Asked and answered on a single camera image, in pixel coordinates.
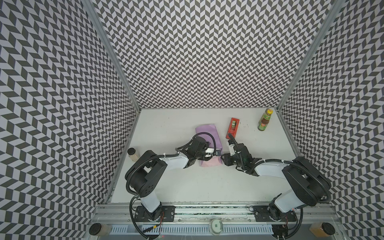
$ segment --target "bottle label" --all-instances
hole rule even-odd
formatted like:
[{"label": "bottle label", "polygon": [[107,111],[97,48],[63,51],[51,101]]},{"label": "bottle label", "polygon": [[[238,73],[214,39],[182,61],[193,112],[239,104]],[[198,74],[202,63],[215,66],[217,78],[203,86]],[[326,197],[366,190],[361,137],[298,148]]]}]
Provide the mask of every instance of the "bottle label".
[{"label": "bottle label", "polygon": [[259,129],[260,130],[265,130],[267,124],[263,124],[262,122],[259,124]]}]

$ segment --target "red tape dispenser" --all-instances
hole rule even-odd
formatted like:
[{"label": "red tape dispenser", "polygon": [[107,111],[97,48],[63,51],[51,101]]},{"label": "red tape dispenser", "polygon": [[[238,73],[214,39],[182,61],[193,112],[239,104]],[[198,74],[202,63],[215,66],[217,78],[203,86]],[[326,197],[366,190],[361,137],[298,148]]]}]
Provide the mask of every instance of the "red tape dispenser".
[{"label": "red tape dispenser", "polygon": [[225,138],[230,139],[228,133],[232,134],[233,137],[236,137],[237,127],[239,126],[240,120],[237,118],[231,118],[231,122],[229,123],[229,128],[227,132],[227,136]]}]

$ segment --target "black and white chevron pattern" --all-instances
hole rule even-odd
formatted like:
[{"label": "black and white chevron pattern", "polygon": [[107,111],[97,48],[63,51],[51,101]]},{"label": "black and white chevron pattern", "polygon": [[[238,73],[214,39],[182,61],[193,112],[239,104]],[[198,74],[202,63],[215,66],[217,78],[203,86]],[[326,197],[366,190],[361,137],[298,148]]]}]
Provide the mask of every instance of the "black and white chevron pattern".
[{"label": "black and white chevron pattern", "polygon": [[143,108],[276,106],[332,0],[93,0]]},{"label": "black and white chevron pattern", "polygon": [[79,0],[0,9],[0,239],[81,237],[136,113]]},{"label": "black and white chevron pattern", "polygon": [[384,239],[383,20],[383,1],[347,1],[283,108],[351,239]]}]

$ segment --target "pink fabric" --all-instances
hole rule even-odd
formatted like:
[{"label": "pink fabric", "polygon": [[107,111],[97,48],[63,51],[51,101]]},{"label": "pink fabric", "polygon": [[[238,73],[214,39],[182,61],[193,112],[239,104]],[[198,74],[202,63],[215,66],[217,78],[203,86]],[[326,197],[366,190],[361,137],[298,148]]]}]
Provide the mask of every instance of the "pink fabric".
[{"label": "pink fabric", "polygon": [[[212,136],[214,137],[215,142],[216,142],[216,148],[220,149],[220,150],[223,149],[223,147],[221,145],[220,138],[219,138],[217,130],[216,130],[216,126],[214,124],[201,125],[201,126],[197,127],[196,133],[199,133],[199,132],[207,132],[207,133],[212,134]],[[199,137],[202,137],[207,142],[209,142],[209,147],[211,147],[211,148],[214,147],[214,143],[213,143],[212,138],[210,136],[202,134],[202,135],[199,135]],[[220,156],[215,156],[215,157],[211,158],[209,161],[200,160],[200,166],[202,166],[202,167],[219,166],[222,164],[223,163],[220,159]]]}]

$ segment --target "robotic arm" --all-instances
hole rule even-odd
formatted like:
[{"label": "robotic arm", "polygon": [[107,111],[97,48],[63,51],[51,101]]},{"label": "robotic arm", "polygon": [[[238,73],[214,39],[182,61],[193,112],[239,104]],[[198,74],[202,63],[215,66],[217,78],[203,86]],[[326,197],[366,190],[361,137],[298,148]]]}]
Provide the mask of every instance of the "robotic arm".
[{"label": "robotic arm", "polygon": [[[151,221],[160,217],[162,204],[153,191],[164,172],[176,168],[192,166],[197,159],[207,161],[216,155],[216,144],[211,136],[214,148],[209,149],[209,143],[196,134],[186,145],[176,148],[177,154],[156,155],[146,151],[139,160],[127,171],[126,189],[141,199],[147,216]],[[307,159],[297,157],[293,161],[278,159],[253,158],[244,144],[238,144],[230,135],[229,154],[223,154],[221,159],[227,166],[236,165],[236,169],[254,176],[273,176],[286,179],[292,189],[275,197],[269,204],[268,214],[274,221],[285,218],[285,213],[293,208],[315,206],[322,202],[322,197],[330,199],[331,182]]]}]

